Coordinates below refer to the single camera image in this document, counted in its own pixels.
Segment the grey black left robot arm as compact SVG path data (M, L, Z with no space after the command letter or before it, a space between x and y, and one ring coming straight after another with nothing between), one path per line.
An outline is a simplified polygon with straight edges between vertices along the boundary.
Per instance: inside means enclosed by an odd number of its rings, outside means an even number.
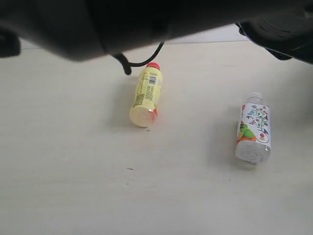
M308 0L3 0L0 26L85 61L308 6Z

